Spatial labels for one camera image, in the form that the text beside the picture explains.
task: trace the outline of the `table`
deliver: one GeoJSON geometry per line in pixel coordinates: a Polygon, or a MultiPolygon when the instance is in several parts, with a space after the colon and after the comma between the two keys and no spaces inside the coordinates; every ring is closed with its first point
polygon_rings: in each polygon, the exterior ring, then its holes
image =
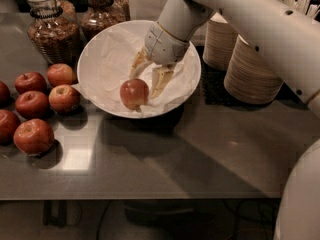
{"type": "MultiPolygon", "coordinates": [[[[47,69],[26,35],[30,22],[29,14],[0,14],[0,79],[12,90],[18,74],[47,69]]],[[[304,105],[206,105],[201,86],[156,118],[119,118],[83,99],[75,115],[47,120],[56,148],[46,156],[0,146],[1,200],[279,198],[320,136],[304,105]]]]}

